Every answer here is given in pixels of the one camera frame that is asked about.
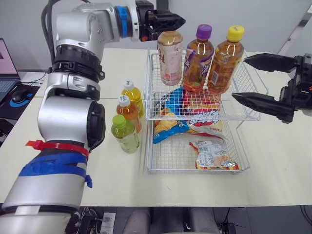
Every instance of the purple bottle cap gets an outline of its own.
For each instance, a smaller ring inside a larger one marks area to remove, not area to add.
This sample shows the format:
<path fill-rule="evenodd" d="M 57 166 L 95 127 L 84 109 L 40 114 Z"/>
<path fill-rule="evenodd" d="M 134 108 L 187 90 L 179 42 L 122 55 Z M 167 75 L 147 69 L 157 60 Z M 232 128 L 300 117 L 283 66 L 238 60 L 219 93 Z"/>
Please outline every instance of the purple bottle cap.
<path fill-rule="evenodd" d="M 213 28 L 208 24 L 201 24 L 197 27 L 196 37 L 200 40 L 208 40 Z"/>

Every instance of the laptop screen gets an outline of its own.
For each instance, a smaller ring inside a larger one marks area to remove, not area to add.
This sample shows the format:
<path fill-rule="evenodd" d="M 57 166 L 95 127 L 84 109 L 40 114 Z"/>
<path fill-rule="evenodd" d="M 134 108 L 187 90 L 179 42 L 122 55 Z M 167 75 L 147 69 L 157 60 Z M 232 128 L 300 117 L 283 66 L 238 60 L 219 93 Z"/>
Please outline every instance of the laptop screen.
<path fill-rule="evenodd" d="M 4 40 L 0 38 L 0 78 L 18 76 L 9 51 L 5 46 Z"/>

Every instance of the green drink bottle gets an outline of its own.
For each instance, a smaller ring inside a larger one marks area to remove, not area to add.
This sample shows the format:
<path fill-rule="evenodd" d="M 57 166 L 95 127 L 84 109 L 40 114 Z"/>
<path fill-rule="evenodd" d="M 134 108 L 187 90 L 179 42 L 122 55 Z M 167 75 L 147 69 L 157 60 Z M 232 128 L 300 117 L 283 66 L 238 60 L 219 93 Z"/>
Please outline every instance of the green drink bottle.
<path fill-rule="evenodd" d="M 140 142 L 136 128 L 134 124 L 126 120 L 123 115 L 116 115 L 113 117 L 111 131 L 124 152 L 131 154 L 137 151 Z"/>

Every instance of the white wall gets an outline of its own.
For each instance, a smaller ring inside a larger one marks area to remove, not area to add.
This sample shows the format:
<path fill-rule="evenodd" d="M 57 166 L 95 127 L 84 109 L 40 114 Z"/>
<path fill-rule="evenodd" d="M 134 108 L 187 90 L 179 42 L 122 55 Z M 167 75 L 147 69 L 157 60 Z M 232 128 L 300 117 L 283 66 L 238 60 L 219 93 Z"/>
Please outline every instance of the white wall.
<path fill-rule="evenodd" d="M 91 1 L 126 3 L 126 0 Z M 46 69 L 51 65 L 40 23 L 46 3 L 47 0 L 0 0 L 0 37 L 5 39 L 18 69 Z M 53 22 L 58 12 L 70 11 L 80 3 L 58 2 L 53 8 Z M 214 46 L 225 39 L 230 25 L 241 24 L 246 28 L 243 39 L 246 50 L 277 53 L 311 3 L 312 0 L 169 0 L 169 9 L 186 19 L 179 30 L 184 36 L 184 47 L 195 38 L 201 23 L 213 27 Z M 156 42 L 133 43 L 123 39 L 106 47 L 155 49 Z"/>
<path fill-rule="evenodd" d="M 127 5 L 127 0 L 90 0 L 91 2 L 111 2 L 113 5 Z M 156 0 L 149 0 L 156 6 Z M 47 69 L 51 66 L 48 46 L 41 28 L 41 12 L 48 0 L 0 0 L 0 37 L 4 38 L 17 69 Z M 59 12 L 71 11 L 82 4 L 79 0 L 62 0 L 53 7 L 52 22 Z M 156 42 L 120 42 L 108 43 L 112 48 L 153 47 Z"/>
<path fill-rule="evenodd" d="M 247 51 L 278 53 L 311 0 L 169 0 L 169 9 L 186 19 L 179 29 L 184 44 L 195 39 L 199 24 L 213 27 L 214 46 L 226 39 L 229 26 L 245 27 L 242 40 Z"/>
<path fill-rule="evenodd" d="M 304 26 L 298 38 L 289 47 L 285 56 L 294 57 L 304 55 L 305 53 L 312 54 L 312 18 Z"/>

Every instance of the plastic bottle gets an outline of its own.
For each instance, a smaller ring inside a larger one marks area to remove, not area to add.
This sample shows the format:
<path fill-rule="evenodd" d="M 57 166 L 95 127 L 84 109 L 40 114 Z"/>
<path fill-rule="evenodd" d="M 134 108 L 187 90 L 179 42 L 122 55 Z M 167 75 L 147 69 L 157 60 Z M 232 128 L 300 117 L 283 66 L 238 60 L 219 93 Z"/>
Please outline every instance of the plastic bottle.
<path fill-rule="evenodd" d="M 131 121 L 136 128 L 136 132 L 141 131 L 142 125 L 138 117 L 137 105 L 131 102 L 129 97 L 121 95 L 118 98 L 119 105 L 117 106 L 117 114 L 123 115 L 127 120 Z"/>
<path fill-rule="evenodd" d="M 244 46 L 239 42 L 244 31 L 240 25 L 231 26 L 227 40 L 215 49 L 207 83 L 210 94 L 222 94 L 229 89 L 232 75 L 244 53 Z"/>
<path fill-rule="evenodd" d="M 157 40 L 160 78 L 166 85 L 176 85 L 181 81 L 183 36 L 177 31 L 160 34 Z"/>
<path fill-rule="evenodd" d="M 124 152 L 131 154 L 137 151 L 140 142 L 131 121 L 126 120 L 122 115 L 116 115 L 113 117 L 111 131 Z"/>
<path fill-rule="evenodd" d="M 214 46 L 209 41 L 212 27 L 201 24 L 197 28 L 197 39 L 191 41 L 186 48 L 183 69 L 183 87 L 187 91 L 202 91 L 210 67 Z"/>
<path fill-rule="evenodd" d="M 141 118 L 144 115 L 144 107 L 140 90 L 135 87 L 131 80 L 126 80 L 123 83 L 123 88 L 124 90 L 121 92 L 121 95 L 128 96 L 130 101 L 133 101 L 136 104 L 138 116 Z"/>

